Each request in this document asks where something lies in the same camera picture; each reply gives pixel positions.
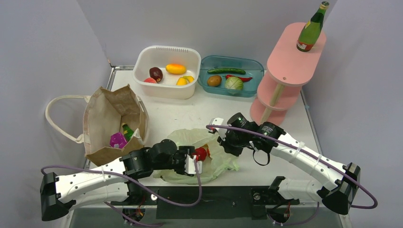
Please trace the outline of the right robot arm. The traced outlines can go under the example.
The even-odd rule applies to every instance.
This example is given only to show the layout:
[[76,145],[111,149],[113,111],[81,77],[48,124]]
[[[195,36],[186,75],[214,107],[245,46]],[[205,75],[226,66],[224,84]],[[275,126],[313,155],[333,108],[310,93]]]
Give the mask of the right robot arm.
[[239,156],[244,148],[263,151],[296,166],[312,180],[291,180],[277,176],[269,187],[269,199],[276,204],[284,200],[312,200],[322,202],[329,210],[346,215],[358,191],[361,168],[354,164],[333,161],[294,139],[279,126],[248,121],[236,113],[223,125],[222,118],[214,118],[209,129],[218,133],[218,143],[226,153]]

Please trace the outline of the pink three-tier shelf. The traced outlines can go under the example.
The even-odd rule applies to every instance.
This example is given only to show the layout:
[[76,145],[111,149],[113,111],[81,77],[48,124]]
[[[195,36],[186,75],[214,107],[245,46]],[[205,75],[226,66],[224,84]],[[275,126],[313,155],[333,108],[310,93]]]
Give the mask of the pink three-tier shelf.
[[297,49],[297,38],[304,26],[304,22],[286,26],[268,57],[267,71],[249,112],[257,124],[271,122],[280,125],[287,111],[297,102],[302,86],[314,75],[326,35],[322,31],[313,48],[301,52]]

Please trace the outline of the red tomato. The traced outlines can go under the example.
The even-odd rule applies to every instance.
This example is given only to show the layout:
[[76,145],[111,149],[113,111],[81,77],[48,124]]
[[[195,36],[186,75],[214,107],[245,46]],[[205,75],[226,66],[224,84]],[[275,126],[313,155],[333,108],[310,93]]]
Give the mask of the red tomato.
[[208,150],[203,147],[195,149],[192,156],[196,156],[197,161],[205,161],[205,159],[209,156]]

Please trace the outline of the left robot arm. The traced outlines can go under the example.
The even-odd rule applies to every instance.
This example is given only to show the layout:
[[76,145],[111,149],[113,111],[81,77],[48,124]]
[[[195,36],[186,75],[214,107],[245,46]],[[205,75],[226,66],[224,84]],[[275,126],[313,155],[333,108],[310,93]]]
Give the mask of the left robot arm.
[[52,221],[66,216],[70,211],[100,202],[136,204],[142,192],[149,192],[167,203],[184,207],[163,198],[145,187],[139,179],[151,176],[155,170],[173,170],[180,175],[196,176],[200,183],[202,173],[200,156],[194,146],[177,146],[165,139],[153,147],[143,147],[129,152],[107,164],[76,173],[57,175],[43,167],[40,186],[41,219]]

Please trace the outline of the green plastic grocery bag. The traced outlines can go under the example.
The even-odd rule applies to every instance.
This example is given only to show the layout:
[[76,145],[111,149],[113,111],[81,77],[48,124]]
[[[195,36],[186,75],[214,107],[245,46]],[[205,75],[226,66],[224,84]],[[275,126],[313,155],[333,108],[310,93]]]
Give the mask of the green plastic grocery bag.
[[[228,154],[217,142],[218,135],[211,134],[204,129],[179,129],[167,136],[177,146],[194,146],[200,148],[205,144],[209,146],[209,156],[203,161],[201,182],[203,184],[215,180],[225,171],[238,171],[237,157]],[[161,179],[173,184],[197,185],[197,178],[177,174],[173,170],[154,171],[153,178]]]

